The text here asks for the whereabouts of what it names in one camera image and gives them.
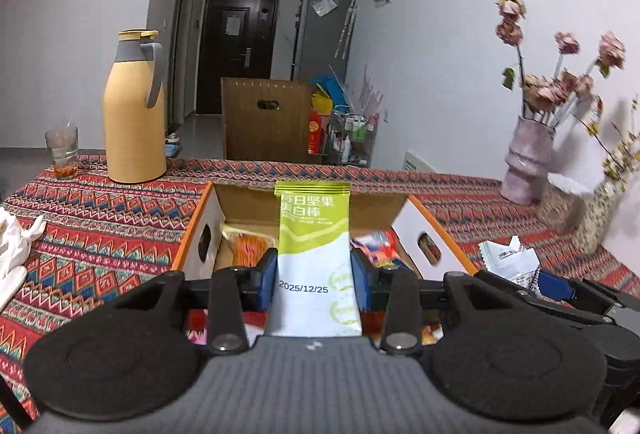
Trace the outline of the white snack packet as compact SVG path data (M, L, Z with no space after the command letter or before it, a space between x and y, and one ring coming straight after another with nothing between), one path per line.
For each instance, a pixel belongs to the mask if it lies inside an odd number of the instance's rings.
M534 287L540 263L535 250L525 248L518 236L513 236L507 245L483 241L478 246L488 272L526 289Z

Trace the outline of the orange yellow snack bag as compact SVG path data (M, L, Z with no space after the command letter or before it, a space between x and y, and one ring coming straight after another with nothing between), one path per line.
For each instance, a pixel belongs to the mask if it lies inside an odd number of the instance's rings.
M278 245L277 239L270 235L229 224L221 225L220 231L231 249L232 266L254 267L269 249Z

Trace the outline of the green white nut bar packet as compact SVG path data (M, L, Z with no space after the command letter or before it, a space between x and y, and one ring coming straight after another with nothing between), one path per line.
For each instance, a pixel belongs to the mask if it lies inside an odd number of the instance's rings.
M268 336L337 338L362 333L350 261L350 186L278 182L277 277Z

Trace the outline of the orange cardboard snack box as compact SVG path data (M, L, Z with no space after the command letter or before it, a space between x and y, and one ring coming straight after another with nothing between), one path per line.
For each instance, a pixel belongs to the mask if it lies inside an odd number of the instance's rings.
M271 188L207 184L170 268L184 272L188 279L205 279L216 269L229 267L232 252L222 243L220 225L277 237L279 213L280 202ZM441 280L448 272L478 272L416 196L353 193L349 226L354 237L394 232L400 258L424 279Z

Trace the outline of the woven tissue container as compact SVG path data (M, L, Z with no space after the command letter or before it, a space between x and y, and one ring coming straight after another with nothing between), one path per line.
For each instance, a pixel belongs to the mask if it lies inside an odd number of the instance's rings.
M560 173L549 173L538 203L537 217L558 234L572 231L585 210L591 191Z

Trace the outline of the speckled small vase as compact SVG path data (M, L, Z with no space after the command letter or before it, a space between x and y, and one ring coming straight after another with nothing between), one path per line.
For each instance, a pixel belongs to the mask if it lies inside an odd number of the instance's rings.
M623 182L605 176L588 199L572 243L583 254L593 254L608 230L623 192Z

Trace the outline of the pink ceramic vase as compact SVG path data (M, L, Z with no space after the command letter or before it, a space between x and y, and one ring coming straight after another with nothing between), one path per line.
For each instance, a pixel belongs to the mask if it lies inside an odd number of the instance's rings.
M518 118L506 153L506 175L500 194L518 205L539 198L540 183L547 177L553 156L555 131L533 119Z

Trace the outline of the patterned red tablecloth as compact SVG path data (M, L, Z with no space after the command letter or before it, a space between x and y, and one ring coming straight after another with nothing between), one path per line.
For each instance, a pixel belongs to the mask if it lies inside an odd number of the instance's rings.
M271 188L279 180L348 182L357 193L416 196L473 263L484 240L518 237L542 266L588 278L630 295L639 279L608 250L584 255L552 232L533 207L507 201L495 180L273 161L179 159L160 179L136 186L112 182L101 156L82 156L72 180L41 172L4 201L21 225L37 217L46 230L34 242L27 277L1 314L1 374L16 398L34 408L23 359L38 339L66 321L167 271L208 184Z

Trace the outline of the yellow thermos jug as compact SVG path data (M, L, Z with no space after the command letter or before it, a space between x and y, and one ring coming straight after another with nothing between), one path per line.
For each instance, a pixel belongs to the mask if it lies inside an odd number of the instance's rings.
M103 92L108 177L140 184L165 174L166 61L151 29L119 32L116 56Z

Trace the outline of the red gift box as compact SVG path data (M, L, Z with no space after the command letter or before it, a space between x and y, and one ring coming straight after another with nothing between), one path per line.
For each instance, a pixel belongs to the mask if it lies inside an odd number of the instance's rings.
M319 155L322 145L322 117L314 109L309 114L307 151L309 155Z

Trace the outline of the dried pink rose bouquet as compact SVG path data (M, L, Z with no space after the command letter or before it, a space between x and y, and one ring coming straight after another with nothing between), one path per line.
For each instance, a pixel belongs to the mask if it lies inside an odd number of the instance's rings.
M613 31L600 35L596 55L583 72L571 72L566 61L582 50L579 40L570 31L559 30L553 36L555 63L549 75L538 75L525 68L523 50L526 5L523 0L497 0L499 21L496 37L513 49L515 64L503 69L501 85L521 90L521 117L545 125L551 130L568 117L579 104L593 95L594 76L605 79L614 70L623 69L627 53L625 44Z

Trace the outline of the white cotton glove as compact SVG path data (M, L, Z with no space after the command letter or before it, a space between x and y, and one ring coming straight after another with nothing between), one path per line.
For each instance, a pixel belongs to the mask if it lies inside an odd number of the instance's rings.
M47 222L40 215L32 226L24 228L17 216L1 208L0 310L4 310L23 286L27 269L25 263L32 243L46 230Z

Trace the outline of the glass cup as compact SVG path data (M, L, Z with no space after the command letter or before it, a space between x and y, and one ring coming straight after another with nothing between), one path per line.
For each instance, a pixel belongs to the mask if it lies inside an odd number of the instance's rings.
M44 133L51 157L53 173L58 180L74 177L79 169L78 160L78 128L73 124L65 124L58 129Z

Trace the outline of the dark entrance door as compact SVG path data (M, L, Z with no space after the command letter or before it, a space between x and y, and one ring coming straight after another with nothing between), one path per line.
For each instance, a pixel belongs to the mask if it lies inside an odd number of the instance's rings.
M268 79L279 0L205 0L195 113L222 112L221 79Z

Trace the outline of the grey refrigerator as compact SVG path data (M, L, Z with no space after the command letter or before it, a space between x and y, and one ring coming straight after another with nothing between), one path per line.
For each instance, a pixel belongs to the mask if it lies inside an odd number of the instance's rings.
M291 79L327 76L343 82L349 57L354 0L300 0L296 14Z

